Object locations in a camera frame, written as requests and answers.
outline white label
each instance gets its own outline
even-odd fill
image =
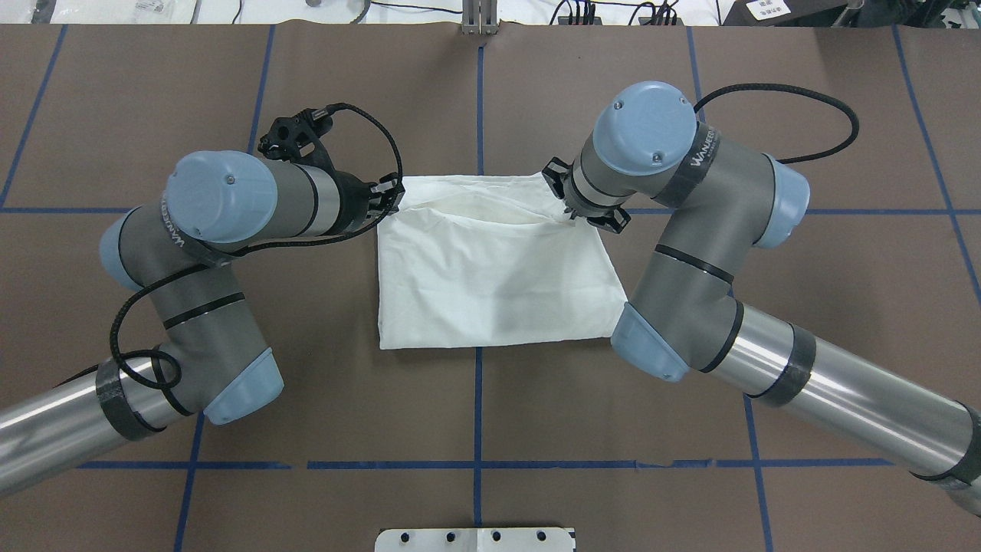
[[[746,7],[757,21],[779,18],[791,13],[784,0],[756,0],[747,2]]]

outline white metal bracket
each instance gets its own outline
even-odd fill
[[[387,529],[375,552],[575,552],[576,529],[498,527]]]
[[[463,0],[464,34],[497,34],[497,0]]]

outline white cloth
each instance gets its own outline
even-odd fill
[[[382,349],[609,337],[623,287],[541,174],[407,177],[378,227]]]

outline blue grid line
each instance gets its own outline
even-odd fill
[[[0,213],[10,214],[114,214],[128,213],[132,207],[0,207]],[[627,209],[632,215],[670,215],[674,212],[668,208],[632,207]],[[886,216],[933,216],[949,215],[947,209],[807,209],[808,215],[886,215]],[[958,216],[981,215],[981,209],[954,209]]]
[[[470,460],[405,460],[381,462],[316,462],[307,463],[307,469],[473,469]]]
[[[91,215],[128,213],[132,207],[0,207],[0,213],[25,215]]]
[[[711,460],[676,460],[663,466],[636,460],[501,460],[483,461],[485,469],[707,469]]]
[[[266,57],[262,62],[262,75],[259,77],[259,92],[255,95],[255,110],[252,112],[252,131],[248,135],[248,147],[245,153],[252,153],[255,148],[255,135],[259,130],[259,114],[262,111],[262,96],[266,93],[266,77],[269,75],[269,60],[273,56],[273,40],[276,38],[276,26],[269,26],[266,38]]]
[[[477,174],[484,176],[484,45],[477,48]]]
[[[967,244],[964,242],[964,235],[960,231],[960,224],[957,223],[957,216],[954,211],[954,202],[951,201],[951,194],[944,181],[944,174],[940,170],[940,163],[937,162],[937,153],[933,148],[933,140],[930,133],[926,130],[926,122],[923,121],[923,114],[920,112],[919,101],[916,99],[916,91],[913,89],[912,79],[909,77],[909,68],[906,66],[906,56],[903,52],[903,41],[900,40],[900,29],[893,25],[893,40],[896,43],[896,52],[900,56],[900,67],[903,69],[903,80],[906,82],[906,92],[909,94],[909,102],[913,106],[913,114],[916,115],[916,123],[919,125],[920,132],[923,134],[923,142],[926,144],[926,151],[930,155],[930,163],[933,165],[933,173],[937,177],[937,184],[940,186],[940,194],[944,197],[944,205],[951,217],[951,224],[954,226],[954,234],[957,238],[957,245],[960,247],[960,255],[963,257],[967,274],[970,276],[971,285],[974,288],[974,297],[981,305],[981,285],[978,284],[978,276],[974,272],[974,263],[971,262],[971,255],[967,252]]]
[[[752,471],[756,477],[756,499],[759,501],[759,518],[763,524],[763,542],[766,545],[766,552],[773,552],[770,513],[766,508],[766,487],[763,485],[763,468],[756,442],[756,422],[752,416],[752,401],[746,395],[743,395],[743,409],[746,412],[746,426],[749,430],[749,450],[752,452]]]
[[[484,175],[484,48],[477,48],[477,174]],[[474,527],[484,524],[484,348],[474,352]]]
[[[190,462],[156,460],[95,460],[77,469],[189,469]],[[195,469],[292,469],[282,462],[198,462]]]
[[[474,527],[479,527],[484,523],[484,348],[478,347],[474,357]]]
[[[695,34],[692,32],[692,28],[686,28],[688,32],[688,53],[692,58],[692,74],[695,79],[695,94],[696,102],[701,101],[701,82],[698,76],[698,54],[695,46]],[[699,119],[704,123],[705,115],[704,110],[698,112]],[[766,508],[766,488],[763,484],[763,470],[759,464],[759,447],[756,443],[756,424],[752,417],[752,404],[749,401],[749,397],[743,395],[744,410],[746,412],[746,426],[749,431],[749,449],[752,451],[753,459],[753,474],[756,478],[756,498],[759,502],[759,520],[763,529],[763,542],[766,546],[766,552],[773,552],[773,536],[770,533],[770,514]]]
[[[698,76],[698,56],[695,52],[695,33],[691,27],[685,27],[688,34],[688,57],[692,60],[692,81],[695,82],[695,102],[701,101],[701,78]],[[705,122],[705,110],[698,112],[698,120]]]
[[[180,461],[95,460],[77,469],[187,469],[187,466],[187,462]]]
[[[198,462],[195,469],[293,469],[282,462]]]
[[[17,167],[21,164],[21,155],[24,153],[24,148],[27,146],[27,138],[30,136],[30,129],[34,126],[34,117],[37,116],[37,110],[41,106],[41,98],[44,97],[44,91],[48,87],[48,81],[51,79],[51,74],[55,69],[55,62],[58,61],[58,54],[61,53],[62,44],[65,42],[65,34],[68,33],[68,26],[62,25],[61,31],[58,33],[58,41],[55,42],[55,48],[51,51],[51,59],[48,60],[48,68],[44,71],[44,78],[41,80],[41,86],[37,89],[37,95],[34,97],[34,104],[30,106],[30,113],[27,115],[27,122],[24,124],[24,132],[21,133],[21,141],[17,144],[17,150],[14,152],[14,159],[10,163],[10,171],[7,172],[7,180],[4,181],[3,190],[0,190],[0,207],[3,207],[4,202],[7,201],[7,194],[10,192],[10,186],[14,183],[14,175],[17,174]]]
[[[674,209],[658,207],[633,207],[627,209],[632,215],[670,215]],[[954,209],[957,215],[981,215],[981,209]],[[948,209],[807,209],[808,215],[889,215],[889,216],[948,216]]]
[[[194,472],[197,470],[197,455],[201,451],[201,433],[204,430],[204,414],[197,415],[194,425],[194,440],[190,446],[190,460],[187,461],[187,479],[184,481],[184,494],[181,499],[181,515],[178,517],[177,535],[174,537],[174,552],[183,549],[184,531],[187,529],[187,514],[190,512],[190,495],[194,490]]]
[[[869,468],[894,466],[882,458],[794,458],[786,460],[720,460],[718,468]]]

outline white mounting plate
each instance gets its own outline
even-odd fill
[[[375,552],[575,552],[575,534],[562,527],[387,529]]]

